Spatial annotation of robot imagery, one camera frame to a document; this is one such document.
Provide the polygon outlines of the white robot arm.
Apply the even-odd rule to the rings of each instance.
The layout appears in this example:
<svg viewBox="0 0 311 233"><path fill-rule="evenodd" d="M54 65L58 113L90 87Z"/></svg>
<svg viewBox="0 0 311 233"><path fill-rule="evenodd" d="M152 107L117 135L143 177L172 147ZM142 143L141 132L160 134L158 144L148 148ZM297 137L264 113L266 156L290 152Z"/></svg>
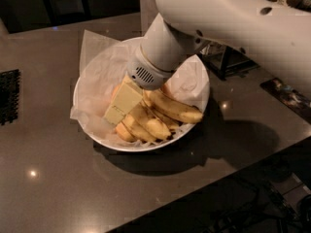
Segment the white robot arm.
<svg viewBox="0 0 311 233"><path fill-rule="evenodd" d="M155 90L210 41L245 54L306 96L311 93L311 13L267 0L155 0L158 14L126 74Z"/></svg>

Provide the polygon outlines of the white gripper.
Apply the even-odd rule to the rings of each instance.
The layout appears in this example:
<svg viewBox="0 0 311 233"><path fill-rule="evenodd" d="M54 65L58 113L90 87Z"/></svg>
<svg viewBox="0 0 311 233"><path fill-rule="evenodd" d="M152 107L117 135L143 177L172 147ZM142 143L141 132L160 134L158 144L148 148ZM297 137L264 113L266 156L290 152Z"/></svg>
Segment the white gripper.
<svg viewBox="0 0 311 233"><path fill-rule="evenodd" d="M114 125L141 102L143 89L159 89L175 73L174 70L158 69L143 53L141 46L130 56L126 68L128 75L106 95L108 106L104 118Z"/></svg>

